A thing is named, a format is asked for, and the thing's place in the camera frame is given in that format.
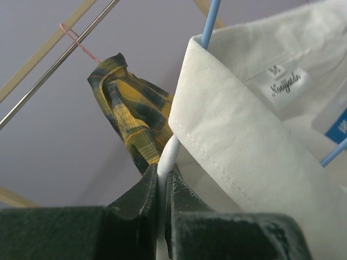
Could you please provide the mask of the light blue wire hanger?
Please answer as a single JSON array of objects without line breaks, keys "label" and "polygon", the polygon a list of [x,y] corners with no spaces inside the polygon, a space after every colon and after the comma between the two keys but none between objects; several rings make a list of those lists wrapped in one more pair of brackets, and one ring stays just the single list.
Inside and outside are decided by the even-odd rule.
[{"label": "light blue wire hanger", "polygon": [[[214,26],[217,21],[220,5],[221,5],[221,0],[213,0],[211,1],[210,7],[207,9],[207,12],[208,12],[207,19],[205,22],[202,38],[200,41],[201,47],[203,47],[205,50],[208,49],[210,39],[214,30]],[[346,150],[346,139],[344,139],[340,144],[338,144],[338,146],[335,149],[333,149],[326,157],[324,157],[320,161],[321,166],[326,167],[344,150]]]}]

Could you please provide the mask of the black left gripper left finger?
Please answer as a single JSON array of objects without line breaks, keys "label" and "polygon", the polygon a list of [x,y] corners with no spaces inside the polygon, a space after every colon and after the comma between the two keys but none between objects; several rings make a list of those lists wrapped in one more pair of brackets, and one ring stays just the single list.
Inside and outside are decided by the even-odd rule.
[{"label": "black left gripper left finger", "polygon": [[1,259],[155,259],[157,165],[107,206],[1,210]]}]

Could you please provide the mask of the white collared shirt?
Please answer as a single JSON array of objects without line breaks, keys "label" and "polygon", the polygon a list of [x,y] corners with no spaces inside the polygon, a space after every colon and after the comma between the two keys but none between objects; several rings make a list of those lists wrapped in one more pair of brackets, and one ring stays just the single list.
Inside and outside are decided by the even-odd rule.
[{"label": "white collared shirt", "polygon": [[346,259],[346,1],[217,29],[185,52],[158,164],[210,207],[284,213],[314,259]]}]

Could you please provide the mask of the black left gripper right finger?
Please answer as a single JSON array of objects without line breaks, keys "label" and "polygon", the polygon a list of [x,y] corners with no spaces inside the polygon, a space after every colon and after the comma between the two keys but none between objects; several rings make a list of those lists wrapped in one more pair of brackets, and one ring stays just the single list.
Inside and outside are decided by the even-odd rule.
[{"label": "black left gripper right finger", "polygon": [[277,213],[219,213],[174,166],[166,182],[165,240],[171,259],[312,259],[299,225]]}]

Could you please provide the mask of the yellow plaid flannel shirt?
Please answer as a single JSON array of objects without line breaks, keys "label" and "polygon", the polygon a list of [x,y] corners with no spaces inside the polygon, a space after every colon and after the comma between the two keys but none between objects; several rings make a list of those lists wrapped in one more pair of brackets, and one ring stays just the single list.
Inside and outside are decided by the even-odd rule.
[{"label": "yellow plaid flannel shirt", "polygon": [[128,71],[121,53],[100,63],[87,80],[104,116],[144,174],[159,162],[172,136],[168,118],[174,96]]}]

